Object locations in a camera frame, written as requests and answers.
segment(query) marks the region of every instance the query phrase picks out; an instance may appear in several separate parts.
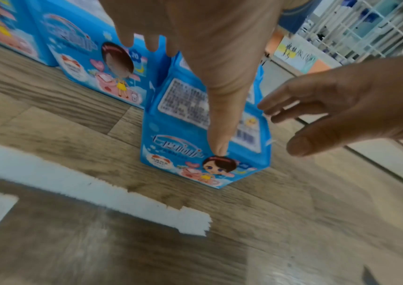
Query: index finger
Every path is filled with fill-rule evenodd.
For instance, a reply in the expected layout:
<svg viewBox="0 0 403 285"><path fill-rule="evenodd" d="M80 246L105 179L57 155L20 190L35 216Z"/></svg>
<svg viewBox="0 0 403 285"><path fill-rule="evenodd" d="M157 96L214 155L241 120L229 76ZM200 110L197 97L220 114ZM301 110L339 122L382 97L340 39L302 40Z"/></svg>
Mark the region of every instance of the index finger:
<svg viewBox="0 0 403 285"><path fill-rule="evenodd" d="M257 106L270 109L285 101L297 101L315 95L326 87L336 84L332 70L292 78L267 95Z"/></svg>

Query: blue object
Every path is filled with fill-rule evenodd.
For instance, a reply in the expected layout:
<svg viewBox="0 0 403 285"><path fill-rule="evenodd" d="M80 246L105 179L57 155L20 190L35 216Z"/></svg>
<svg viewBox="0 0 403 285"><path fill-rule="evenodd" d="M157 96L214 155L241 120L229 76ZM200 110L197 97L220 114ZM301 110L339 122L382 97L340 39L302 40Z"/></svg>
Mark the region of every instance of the blue object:
<svg viewBox="0 0 403 285"><path fill-rule="evenodd" d="M86 87L144 108L167 76L171 58L165 38L156 52L135 35L134 46L120 44L101 11L97 17L66 0L28 0L36 22L65 75Z"/></svg>
<svg viewBox="0 0 403 285"><path fill-rule="evenodd" d="M297 33L305 20L314 12L321 0L309 0L305 4L281 12L278 25L290 33Z"/></svg>
<svg viewBox="0 0 403 285"><path fill-rule="evenodd" d="M270 165L267 120L247 104L226 157L214 156L207 141L206 87L181 66L177 56L169 75L144 112L140 160L175 175L221 188Z"/></svg>
<svg viewBox="0 0 403 285"><path fill-rule="evenodd" d="M49 66L57 66L25 0L0 0L0 45Z"/></svg>
<svg viewBox="0 0 403 285"><path fill-rule="evenodd" d="M179 52L173 58L172 68L178 69L180 72L198 79L198 77L191 71L189 65L187 64L181 52ZM253 82L253 85L250 87L250 90L248 92L247 97L248 104L256 106L263 99L263 94L261 93L261 88L259 87L263 78L264 78L264 69L262 65L259 65L256 71L255 81Z"/></svg>

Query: pink heart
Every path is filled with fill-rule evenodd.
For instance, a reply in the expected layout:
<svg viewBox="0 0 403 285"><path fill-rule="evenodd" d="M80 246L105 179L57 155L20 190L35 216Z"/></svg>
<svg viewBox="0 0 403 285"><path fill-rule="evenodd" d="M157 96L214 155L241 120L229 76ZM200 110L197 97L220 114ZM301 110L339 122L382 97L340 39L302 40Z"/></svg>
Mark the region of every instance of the pink heart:
<svg viewBox="0 0 403 285"><path fill-rule="evenodd" d="M200 165L198 163L186 162L186 165L190 168L199 168Z"/></svg>
<svg viewBox="0 0 403 285"><path fill-rule="evenodd" d="M95 59L90 59L90 63L98 69L98 71L103 71L104 70L104 63L102 61L97 61Z"/></svg>

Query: white wire basket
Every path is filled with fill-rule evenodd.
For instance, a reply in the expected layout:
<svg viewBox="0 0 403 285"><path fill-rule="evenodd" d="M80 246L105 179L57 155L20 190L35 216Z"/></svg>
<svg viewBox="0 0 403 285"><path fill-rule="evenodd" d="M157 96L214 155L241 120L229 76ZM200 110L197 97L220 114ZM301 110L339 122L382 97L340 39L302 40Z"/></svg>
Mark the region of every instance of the white wire basket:
<svg viewBox="0 0 403 285"><path fill-rule="evenodd" d="M403 0L334 0L298 34L341 64L403 50Z"/></svg>

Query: fingernail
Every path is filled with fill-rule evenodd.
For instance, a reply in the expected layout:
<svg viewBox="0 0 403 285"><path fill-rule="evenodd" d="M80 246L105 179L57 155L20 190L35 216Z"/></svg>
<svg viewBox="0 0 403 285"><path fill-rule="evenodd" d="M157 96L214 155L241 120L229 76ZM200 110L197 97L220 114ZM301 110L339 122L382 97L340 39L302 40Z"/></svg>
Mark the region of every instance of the fingernail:
<svg viewBox="0 0 403 285"><path fill-rule="evenodd" d="M225 156L227 151L228 151L228 143L225 143L221 147L219 147L216 155Z"/></svg>
<svg viewBox="0 0 403 285"><path fill-rule="evenodd" d="M305 156L311 152L312 144L306 137L296 137L287 143L286 150L292 156Z"/></svg>

